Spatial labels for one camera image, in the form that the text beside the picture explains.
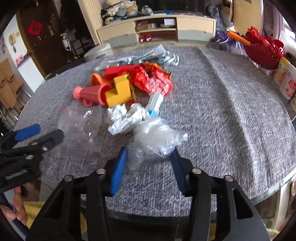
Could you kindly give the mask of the left hand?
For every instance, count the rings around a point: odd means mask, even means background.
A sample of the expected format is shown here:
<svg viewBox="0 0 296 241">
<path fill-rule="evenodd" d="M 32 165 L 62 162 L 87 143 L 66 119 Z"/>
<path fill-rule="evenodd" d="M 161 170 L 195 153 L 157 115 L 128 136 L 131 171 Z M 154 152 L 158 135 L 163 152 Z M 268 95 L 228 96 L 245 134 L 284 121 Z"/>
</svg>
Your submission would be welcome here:
<svg viewBox="0 0 296 241">
<path fill-rule="evenodd" d="M 28 216 L 25 211 L 23 204 L 23 198 L 21 196 L 21 187 L 18 186 L 14 188 L 13 197 L 14 209 L 11 209 L 3 204 L 1 204 L 1 210 L 8 221 L 13 221 L 15 219 L 21 221 L 24 225 L 27 225 Z"/>
</svg>

